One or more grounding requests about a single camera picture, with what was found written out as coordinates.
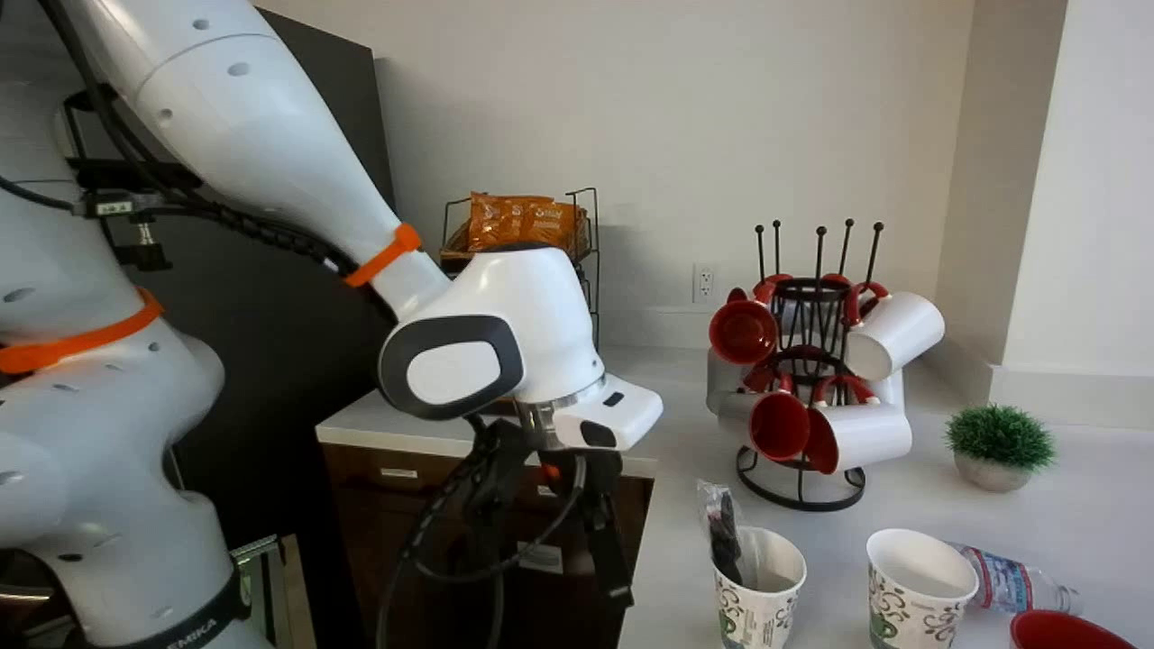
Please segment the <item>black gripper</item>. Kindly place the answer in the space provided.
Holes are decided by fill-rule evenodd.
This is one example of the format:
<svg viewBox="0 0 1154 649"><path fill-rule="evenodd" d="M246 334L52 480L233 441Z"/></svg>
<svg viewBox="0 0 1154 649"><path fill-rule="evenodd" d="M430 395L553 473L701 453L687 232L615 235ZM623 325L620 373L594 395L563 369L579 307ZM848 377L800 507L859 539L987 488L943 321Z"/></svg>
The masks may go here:
<svg viewBox="0 0 1154 649"><path fill-rule="evenodd" d="M660 393L606 373L566 399L526 406L526 424L549 452L633 452L660 413Z"/></svg>

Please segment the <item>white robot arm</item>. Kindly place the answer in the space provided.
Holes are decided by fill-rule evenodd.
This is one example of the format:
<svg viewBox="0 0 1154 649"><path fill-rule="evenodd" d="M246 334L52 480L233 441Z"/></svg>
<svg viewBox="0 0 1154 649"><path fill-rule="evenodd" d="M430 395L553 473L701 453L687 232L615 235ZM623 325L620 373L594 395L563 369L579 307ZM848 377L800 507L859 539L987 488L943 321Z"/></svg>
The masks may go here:
<svg viewBox="0 0 1154 649"><path fill-rule="evenodd" d="M229 513L317 500L277 387L372 370L581 466L664 411L563 252L430 259L258 0L4 0L0 184L0 548L69 649L276 649Z"/></svg>

